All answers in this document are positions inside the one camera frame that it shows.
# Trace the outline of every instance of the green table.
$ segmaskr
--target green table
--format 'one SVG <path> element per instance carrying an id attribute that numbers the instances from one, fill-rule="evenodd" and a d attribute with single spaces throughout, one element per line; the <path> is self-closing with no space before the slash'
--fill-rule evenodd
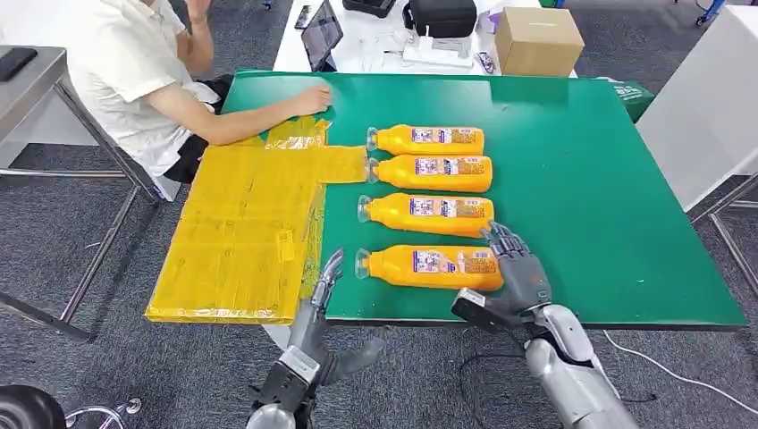
<path id="1" fill-rule="evenodd" d="M 494 163 L 484 195 L 494 201 L 496 219 L 540 256 L 554 302 L 576 311 L 588 327 L 745 325 L 607 82 L 240 71 L 224 108 L 259 107 L 324 80 L 333 88 L 333 108 L 323 115 L 333 121 L 332 145 L 362 145 L 370 126 L 482 128 L 484 154 Z M 458 322 L 450 312 L 454 291 L 391 286 L 353 273 L 359 248 L 483 243 L 358 222 L 359 195 L 394 191 L 382 183 L 328 187 L 322 255 L 325 260 L 343 246 L 348 260 L 327 315 L 339 323 Z"/>

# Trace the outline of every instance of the cardboard box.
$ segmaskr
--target cardboard box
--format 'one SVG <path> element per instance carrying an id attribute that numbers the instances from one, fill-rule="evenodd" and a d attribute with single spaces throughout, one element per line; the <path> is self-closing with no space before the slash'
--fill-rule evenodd
<path id="1" fill-rule="evenodd" d="M 502 74 L 568 76 L 583 47 L 566 9 L 506 7 L 495 33 Z"/>

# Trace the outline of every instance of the gray table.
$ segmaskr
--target gray table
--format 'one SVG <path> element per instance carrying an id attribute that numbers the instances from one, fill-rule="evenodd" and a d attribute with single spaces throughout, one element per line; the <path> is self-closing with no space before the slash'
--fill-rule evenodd
<path id="1" fill-rule="evenodd" d="M 0 55 L 4 54 L 11 46 L 0 46 Z M 88 341 L 91 338 L 89 332 L 72 325 L 74 313 L 76 313 L 81 301 L 105 254 L 111 247 L 116 233 L 121 228 L 123 219 L 129 212 L 131 204 L 139 193 L 142 193 L 152 204 L 157 203 L 160 197 L 146 175 L 127 163 L 123 154 L 116 148 L 115 142 L 105 133 L 97 121 L 89 114 L 71 90 L 72 85 L 68 78 L 66 67 L 66 51 L 60 47 L 34 47 L 38 56 L 34 58 L 12 80 L 0 83 L 0 145 L 11 135 L 35 108 L 39 101 L 51 90 L 55 91 L 66 106 L 81 122 L 97 144 L 116 162 L 120 168 L 118 171 L 62 171 L 62 170 L 23 170 L 16 168 L 0 168 L 0 176 L 30 176 L 30 177 L 68 177 L 80 179 L 128 179 L 133 186 L 123 200 L 118 214 L 113 219 L 110 228 L 100 242 L 97 253 L 89 262 L 87 271 L 82 276 L 79 284 L 73 292 L 59 317 L 33 307 L 32 305 L 11 297 L 7 293 L 0 292 L 0 307 L 40 324 L 50 326 L 58 332 L 66 333 L 79 341 Z"/>

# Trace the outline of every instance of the stack of yellow bags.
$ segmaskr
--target stack of yellow bags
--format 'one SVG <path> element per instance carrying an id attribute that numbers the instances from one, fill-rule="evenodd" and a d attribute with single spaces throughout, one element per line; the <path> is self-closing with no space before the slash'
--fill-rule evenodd
<path id="1" fill-rule="evenodd" d="M 318 276 L 324 184 L 365 179 L 362 147 L 326 146 L 313 117 L 209 147 L 145 316 L 289 324 Z"/>

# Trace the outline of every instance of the black pants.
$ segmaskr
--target black pants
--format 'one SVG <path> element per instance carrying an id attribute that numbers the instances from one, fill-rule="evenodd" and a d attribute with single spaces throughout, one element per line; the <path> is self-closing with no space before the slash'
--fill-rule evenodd
<path id="1" fill-rule="evenodd" d="M 213 104 L 215 114 L 221 112 L 223 102 L 226 100 L 227 94 L 229 94 L 229 87 L 232 85 L 231 74 L 224 74 L 213 80 L 201 80 L 200 83 L 206 84 L 221 98 L 218 103 Z M 197 134 L 189 136 L 184 145 L 179 149 L 179 161 L 172 165 L 164 176 L 172 181 L 178 181 L 181 183 L 192 183 L 195 179 L 195 174 L 198 173 L 198 167 L 200 166 L 200 157 L 208 147 L 208 142 Z"/>

